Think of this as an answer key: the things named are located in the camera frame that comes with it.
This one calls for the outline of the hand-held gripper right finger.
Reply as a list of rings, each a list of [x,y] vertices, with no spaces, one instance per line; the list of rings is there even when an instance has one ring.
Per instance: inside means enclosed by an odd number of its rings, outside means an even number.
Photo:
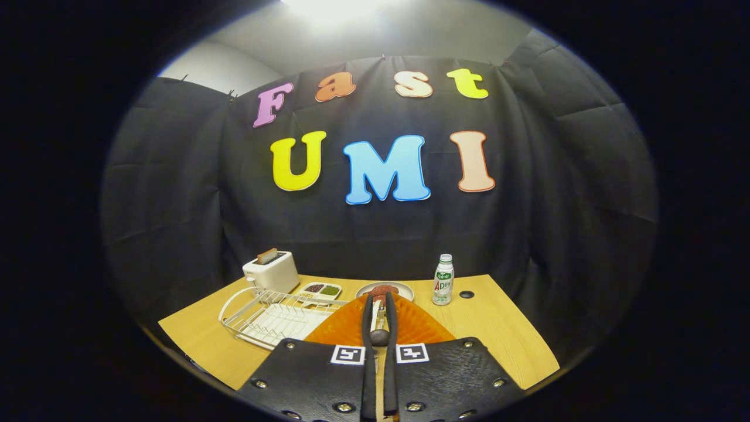
[[[481,421],[525,391],[476,337],[435,342],[438,324],[410,323],[422,310],[389,292],[390,338],[384,363],[384,411],[396,421]]]

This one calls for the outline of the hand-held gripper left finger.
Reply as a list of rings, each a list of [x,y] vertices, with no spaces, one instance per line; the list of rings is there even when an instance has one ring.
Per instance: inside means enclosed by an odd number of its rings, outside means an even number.
[[[297,421],[377,420],[377,361],[370,340],[373,299],[348,302],[322,324],[354,342],[282,339],[239,388],[244,401]]]

